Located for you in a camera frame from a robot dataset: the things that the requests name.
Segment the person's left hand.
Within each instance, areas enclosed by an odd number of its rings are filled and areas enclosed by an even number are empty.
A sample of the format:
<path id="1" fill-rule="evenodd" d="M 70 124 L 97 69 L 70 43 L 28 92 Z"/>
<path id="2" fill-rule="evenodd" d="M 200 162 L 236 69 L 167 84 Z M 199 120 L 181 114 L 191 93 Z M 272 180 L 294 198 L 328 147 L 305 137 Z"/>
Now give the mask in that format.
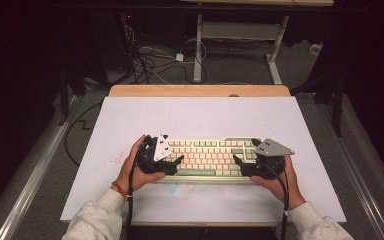
<path id="1" fill-rule="evenodd" d="M 157 182 L 165 177 L 163 172 L 153 174 L 145 174 L 139 167 L 133 164 L 136 153 L 141 144 L 145 140 L 145 135 L 142 135 L 132 146 L 128 157 L 125 159 L 120 173 L 111 188 L 120 194 L 127 194 L 129 188 L 136 191 L 145 184 Z"/>

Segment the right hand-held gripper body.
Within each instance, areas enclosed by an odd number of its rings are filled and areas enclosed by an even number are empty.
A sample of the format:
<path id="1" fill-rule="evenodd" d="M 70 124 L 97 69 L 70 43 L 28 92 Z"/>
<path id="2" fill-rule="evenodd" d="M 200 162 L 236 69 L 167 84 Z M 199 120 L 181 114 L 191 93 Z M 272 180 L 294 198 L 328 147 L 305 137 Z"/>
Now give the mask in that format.
<path id="1" fill-rule="evenodd" d="M 295 151 L 270 138 L 261 142 L 261 145 L 255 147 L 255 162 L 244 162 L 246 168 L 241 169 L 241 174 L 260 176 L 267 180 L 276 179 L 285 169 L 284 157 L 294 155 Z"/>

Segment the white metal desk frame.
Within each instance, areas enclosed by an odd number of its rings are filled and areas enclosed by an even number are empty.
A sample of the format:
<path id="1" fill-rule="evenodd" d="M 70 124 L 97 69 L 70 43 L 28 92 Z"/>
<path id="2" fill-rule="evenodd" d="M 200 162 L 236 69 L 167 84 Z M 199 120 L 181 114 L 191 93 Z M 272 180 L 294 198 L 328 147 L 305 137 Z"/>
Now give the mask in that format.
<path id="1" fill-rule="evenodd" d="M 283 16 L 276 24 L 259 23 L 233 23 L 204 21 L 201 14 L 197 15 L 196 51 L 194 58 L 193 82 L 202 83 L 203 53 L 206 50 L 203 38 L 207 39 L 233 39 L 233 40 L 269 40 L 274 42 L 273 51 L 267 54 L 265 60 L 272 81 L 275 85 L 282 85 L 276 58 L 287 28 L 289 17 Z"/>

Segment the wooden table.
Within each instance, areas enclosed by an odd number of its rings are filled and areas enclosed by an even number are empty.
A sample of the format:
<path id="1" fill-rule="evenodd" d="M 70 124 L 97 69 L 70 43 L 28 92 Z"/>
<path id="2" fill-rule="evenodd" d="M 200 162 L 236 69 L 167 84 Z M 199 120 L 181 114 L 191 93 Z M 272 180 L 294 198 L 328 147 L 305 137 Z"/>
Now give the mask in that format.
<path id="1" fill-rule="evenodd" d="M 272 138 L 295 151 L 302 193 L 323 215 L 345 216 L 297 100 L 279 85 L 126 85 L 110 90 L 110 118 L 124 139 Z M 252 184 L 154 184 L 135 199 L 137 225 L 276 226 L 283 207 Z"/>

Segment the black metal stand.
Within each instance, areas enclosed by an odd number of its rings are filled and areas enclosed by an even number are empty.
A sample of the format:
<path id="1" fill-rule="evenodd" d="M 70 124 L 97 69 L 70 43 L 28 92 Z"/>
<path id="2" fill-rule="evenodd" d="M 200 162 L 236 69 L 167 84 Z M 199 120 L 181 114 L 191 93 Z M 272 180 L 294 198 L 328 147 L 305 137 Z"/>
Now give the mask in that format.
<path id="1" fill-rule="evenodd" d="M 314 93 L 314 101 L 316 104 L 331 102 L 333 104 L 331 124 L 336 135 L 341 137 L 343 91 L 343 72 L 340 70 L 329 70 L 313 80 L 308 80 L 306 83 L 292 88 L 290 94 L 295 96 L 298 93 L 311 92 Z"/>
<path id="2" fill-rule="evenodd" d="M 64 65 L 59 72 L 60 82 L 60 125 L 63 125 L 69 115 L 68 88 L 71 88 L 75 96 L 84 96 L 86 87 L 83 83 L 84 76 L 82 69 L 75 65 Z"/>

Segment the person's right hand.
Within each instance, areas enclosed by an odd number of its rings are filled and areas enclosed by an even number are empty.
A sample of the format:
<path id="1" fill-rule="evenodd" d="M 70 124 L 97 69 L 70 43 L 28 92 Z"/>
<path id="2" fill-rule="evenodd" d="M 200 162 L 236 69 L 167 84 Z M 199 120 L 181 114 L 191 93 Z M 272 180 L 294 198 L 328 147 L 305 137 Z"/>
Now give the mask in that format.
<path id="1" fill-rule="evenodd" d="M 297 175 L 295 173 L 291 157 L 285 156 L 285 170 L 280 174 L 280 178 L 284 183 L 284 186 L 288 189 L 289 203 L 288 208 L 293 210 L 306 202 L 305 198 L 302 196 L 298 181 Z M 278 180 L 267 180 L 260 176 L 252 176 L 250 178 L 254 183 L 261 185 L 262 187 L 268 189 L 279 201 L 282 203 L 285 202 L 286 197 L 282 188 L 281 183 Z"/>

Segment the cream green pink keyboard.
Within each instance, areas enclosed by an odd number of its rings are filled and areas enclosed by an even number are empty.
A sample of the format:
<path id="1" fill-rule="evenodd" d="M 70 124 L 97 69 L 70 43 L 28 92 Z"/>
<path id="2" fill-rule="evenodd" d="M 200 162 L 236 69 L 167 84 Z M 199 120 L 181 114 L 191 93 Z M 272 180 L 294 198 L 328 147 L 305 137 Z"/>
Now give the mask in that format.
<path id="1" fill-rule="evenodd" d="M 173 182 L 247 183 L 249 176 L 241 174 L 233 155 L 245 163 L 254 163 L 255 146 L 250 137 L 225 139 L 169 139 L 173 153 L 166 158 L 172 162 L 181 155 L 175 175 L 167 175 Z"/>

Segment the white table cover board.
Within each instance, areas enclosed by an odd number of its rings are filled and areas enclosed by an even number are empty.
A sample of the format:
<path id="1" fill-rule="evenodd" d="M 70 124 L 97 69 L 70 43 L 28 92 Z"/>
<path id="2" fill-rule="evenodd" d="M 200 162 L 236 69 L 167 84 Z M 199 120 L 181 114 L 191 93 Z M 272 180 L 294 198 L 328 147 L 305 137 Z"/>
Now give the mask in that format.
<path id="1" fill-rule="evenodd" d="M 108 97 L 104 100 L 61 218 L 69 221 L 118 176 L 143 134 L 171 139 L 271 138 L 294 150 L 304 197 L 323 216 L 346 217 L 293 97 Z M 133 197 L 135 225 L 276 226 L 282 204 L 250 182 L 147 184 Z"/>

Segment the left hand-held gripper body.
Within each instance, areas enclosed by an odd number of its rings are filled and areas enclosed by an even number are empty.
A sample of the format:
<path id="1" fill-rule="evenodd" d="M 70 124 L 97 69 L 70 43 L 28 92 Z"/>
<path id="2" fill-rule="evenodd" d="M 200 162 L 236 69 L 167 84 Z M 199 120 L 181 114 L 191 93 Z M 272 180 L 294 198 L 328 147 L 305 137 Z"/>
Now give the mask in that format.
<path id="1" fill-rule="evenodd" d="M 146 174 L 163 172 L 166 175 L 175 175 L 177 173 L 177 167 L 170 166 L 169 161 L 166 161 L 166 158 L 173 153 L 173 149 L 162 135 L 157 137 L 147 135 L 135 156 L 137 166 Z"/>

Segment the metal floor rail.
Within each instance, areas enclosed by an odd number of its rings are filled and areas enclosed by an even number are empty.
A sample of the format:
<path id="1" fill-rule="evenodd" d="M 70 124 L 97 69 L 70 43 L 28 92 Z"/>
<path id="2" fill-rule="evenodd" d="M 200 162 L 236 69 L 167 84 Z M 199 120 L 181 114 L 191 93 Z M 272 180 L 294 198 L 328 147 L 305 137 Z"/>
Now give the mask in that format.
<path id="1" fill-rule="evenodd" d="M 384 218 L 377 202 L 365 184 L 362 175 L 360 174 L 349 150 L 347 149 L 345 142 L 341 137 L 337 135 L 336 131 L 334 130 L 328 109 L 323 105 L 318 105 L 317 109 L 322 116 L 324 123 L 329 129 L 330 135 L 332 136 L 337 147 L 339 148 L 339 151 L 341 152 L 340 159 L 344 165 L 345 171 L 350 177 L 352 186 L 356 191 L 356 194 L 359 198 L 362 208 L 365 211 L 366 216 L 368 217 L 368 220 L 374 228 L 377 238 L 379 240 L 384 240 Z"/>
<path id="2" fill-rule="evenodd" d="M 82 96 L 72 96 L 68 115 L 58 112 L 53 117 L 1 194 L 0 240 L 15 236 L 82 100 Z"/>

